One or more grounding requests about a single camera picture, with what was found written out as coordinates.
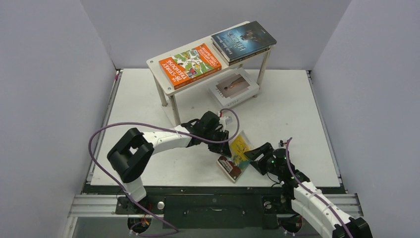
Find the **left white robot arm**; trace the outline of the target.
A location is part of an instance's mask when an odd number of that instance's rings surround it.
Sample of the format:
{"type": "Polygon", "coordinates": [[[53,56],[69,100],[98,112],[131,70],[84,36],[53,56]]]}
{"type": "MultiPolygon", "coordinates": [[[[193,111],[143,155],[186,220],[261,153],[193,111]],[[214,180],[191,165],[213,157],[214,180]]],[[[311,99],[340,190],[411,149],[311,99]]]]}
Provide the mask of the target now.
{"type": "Polygon", "coordinates": [[[170,131],[140,132],[135,127],[126,131],[106,157],[130,195],[129,208],[135,213],[147,209],[147,193],[141,174],[152,155],[203,142],[211,152],[230,157],[229,132],[225,125],[225,119],[208,111],[201,118],[182,123],[170,131]]]}

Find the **black blue treehouse book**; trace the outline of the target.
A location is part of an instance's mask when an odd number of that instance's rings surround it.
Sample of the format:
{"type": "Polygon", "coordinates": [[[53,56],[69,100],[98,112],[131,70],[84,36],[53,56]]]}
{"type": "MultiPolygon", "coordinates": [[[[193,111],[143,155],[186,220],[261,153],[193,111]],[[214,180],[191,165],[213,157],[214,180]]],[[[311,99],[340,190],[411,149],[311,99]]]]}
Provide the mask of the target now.
{"type": "Polygon", "coordinates": [[[228,60],[228,58],[227,58],[227,55],[226,55],[225,53],[223,53],[223,52],[222,52],[222,50],[221,50],[218,46],[216,46],[216,45],[215,45],[215,43],[213,43],[213,44],[212,44],[212,46],[214,47],[214,49],[215,49],[215,50],[217,50],[217,52],[218,52],[218,53],[220,53],[220,55],[221,55],[222,59],[224,60],[224,62],[225,62],[226,64],[228,64],[229,66],[231,66],[231,65],[233,65],[233,64],[237,64],[237,63],[239,63],[239,62],[242,62],[242,61],[244,61],[244,60],[246,60],[246,59],[252,58],[252,57],[254,57],[254,56],[256,56],[256,55],[259,55],[259,54],[261,54],[261,53],[264,53],[264,52],[270,51],[270,50],[271,50],[271,48],[272,48],[272,46],[269,46],[269,47],[267,47],[267,48],[265,48],[265,49],[261,49],[261,50],[259,50],[259,51],[256,51],[256,52],[253,52],[253,53],[250,53],[250,54],[247,54],[247,55],[241,56],[241,57],[239,57],[238,59],[235,59],[235,60],[231,60],[231,61],[229,61],[229,60],[228,60]]]}

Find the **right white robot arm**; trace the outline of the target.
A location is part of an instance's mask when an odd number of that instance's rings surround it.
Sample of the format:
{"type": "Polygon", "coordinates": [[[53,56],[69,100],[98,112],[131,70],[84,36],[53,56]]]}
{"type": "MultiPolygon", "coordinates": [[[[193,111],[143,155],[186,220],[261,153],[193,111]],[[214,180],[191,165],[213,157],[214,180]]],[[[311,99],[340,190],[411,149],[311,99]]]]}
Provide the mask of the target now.
{"type": "Polygon", "coordinates": [[[288,139],[274,149],[270,143],[246,151],[244,155],[262,175],[271,173],[282,184],[279,205],[301,215],[323,238],[370,238],[370,227],[362,217],[354,218],[333,204],[290,159],[288,139]]]}

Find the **white style magazine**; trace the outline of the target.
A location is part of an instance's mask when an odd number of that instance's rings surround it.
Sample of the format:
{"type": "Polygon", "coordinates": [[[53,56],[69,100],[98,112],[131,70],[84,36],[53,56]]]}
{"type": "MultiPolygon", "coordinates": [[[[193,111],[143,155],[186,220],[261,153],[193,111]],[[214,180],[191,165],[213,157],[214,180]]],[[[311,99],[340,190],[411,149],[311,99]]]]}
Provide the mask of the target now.
{"type": "Polygon", "coordinates": [[[260,87],[243,68],[239,68],[217,76],[208,89],[221,108],[231,108],[256,95],[260,87]]]}

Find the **yellow red paperback book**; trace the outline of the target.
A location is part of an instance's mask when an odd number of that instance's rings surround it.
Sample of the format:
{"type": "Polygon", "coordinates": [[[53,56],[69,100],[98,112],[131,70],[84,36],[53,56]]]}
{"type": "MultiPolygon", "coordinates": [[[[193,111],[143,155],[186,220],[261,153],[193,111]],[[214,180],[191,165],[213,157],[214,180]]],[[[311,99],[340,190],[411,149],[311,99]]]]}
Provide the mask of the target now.
{"type": "Polygon", "coordinates": [[[255,146],[249,140],[245,131],[242,130],[235,139],[229,143],[229,149],[231,157],[220,156],[216,163],[227,177],[233,183],[236,183],[251,162],[251,160],[245,156],[245,152],[255,149],[255,146]]]}

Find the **dark blue paperback book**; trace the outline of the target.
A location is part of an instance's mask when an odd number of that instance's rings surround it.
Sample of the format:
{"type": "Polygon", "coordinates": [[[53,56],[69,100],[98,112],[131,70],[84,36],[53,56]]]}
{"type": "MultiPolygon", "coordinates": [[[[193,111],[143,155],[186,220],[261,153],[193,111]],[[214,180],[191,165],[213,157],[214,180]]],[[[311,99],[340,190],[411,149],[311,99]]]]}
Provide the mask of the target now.
{"type": "Polygon", "coordinates": [[[213,34],[211,39],[229,61],[277,44],[277,40],[257,21],[213,34]]]}

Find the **orange 78-storey treehouse book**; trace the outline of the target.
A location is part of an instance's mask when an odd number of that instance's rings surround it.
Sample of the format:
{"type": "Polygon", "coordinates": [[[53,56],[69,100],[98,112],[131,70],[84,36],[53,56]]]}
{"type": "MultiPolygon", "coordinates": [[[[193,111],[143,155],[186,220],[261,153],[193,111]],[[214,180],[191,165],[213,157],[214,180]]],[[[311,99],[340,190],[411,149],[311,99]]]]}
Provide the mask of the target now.
{"type": "Polygon", "coordinates": [[[159,64],[174,89],[189,85],[222,68],[206,44],[162,59],[159,64]]]}

